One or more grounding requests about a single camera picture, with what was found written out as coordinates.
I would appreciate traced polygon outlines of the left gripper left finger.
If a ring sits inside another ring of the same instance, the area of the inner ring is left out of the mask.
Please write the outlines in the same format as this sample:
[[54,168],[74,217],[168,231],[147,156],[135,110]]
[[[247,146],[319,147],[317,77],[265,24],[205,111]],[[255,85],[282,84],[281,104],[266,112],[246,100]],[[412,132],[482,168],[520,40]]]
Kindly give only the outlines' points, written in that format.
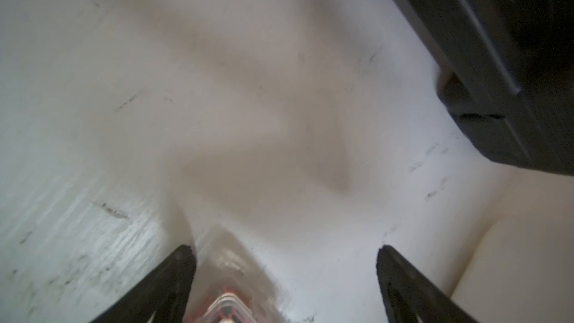
[[95,322],[182,322],[197,260],[180,245]]

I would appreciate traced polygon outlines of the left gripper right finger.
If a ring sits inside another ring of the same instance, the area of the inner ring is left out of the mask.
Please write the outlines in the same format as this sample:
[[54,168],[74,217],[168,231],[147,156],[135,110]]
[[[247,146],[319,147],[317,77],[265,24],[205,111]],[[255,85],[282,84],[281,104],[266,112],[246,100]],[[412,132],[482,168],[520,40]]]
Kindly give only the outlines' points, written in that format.
[[378,251],[377,276],[389,322],[474,322],[390,245]]

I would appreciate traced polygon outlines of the twelfth paper clip box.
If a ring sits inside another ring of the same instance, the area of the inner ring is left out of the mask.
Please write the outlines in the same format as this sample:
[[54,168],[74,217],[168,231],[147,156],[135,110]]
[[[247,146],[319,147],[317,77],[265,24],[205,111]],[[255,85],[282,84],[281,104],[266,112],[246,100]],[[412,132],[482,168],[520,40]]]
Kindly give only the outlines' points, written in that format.
[[232,233],[214,226],[195,248],[198,265],[182,321],[286,321],[276,283]]

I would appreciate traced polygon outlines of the white plastic tray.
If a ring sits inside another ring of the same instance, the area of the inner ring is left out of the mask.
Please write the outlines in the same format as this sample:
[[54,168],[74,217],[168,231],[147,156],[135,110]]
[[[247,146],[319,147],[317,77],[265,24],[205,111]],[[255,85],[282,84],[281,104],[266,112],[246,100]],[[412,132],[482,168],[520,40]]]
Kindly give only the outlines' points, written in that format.
[[572,322],[573,221],[523,215],[497,222],[451,300],[478,322]]

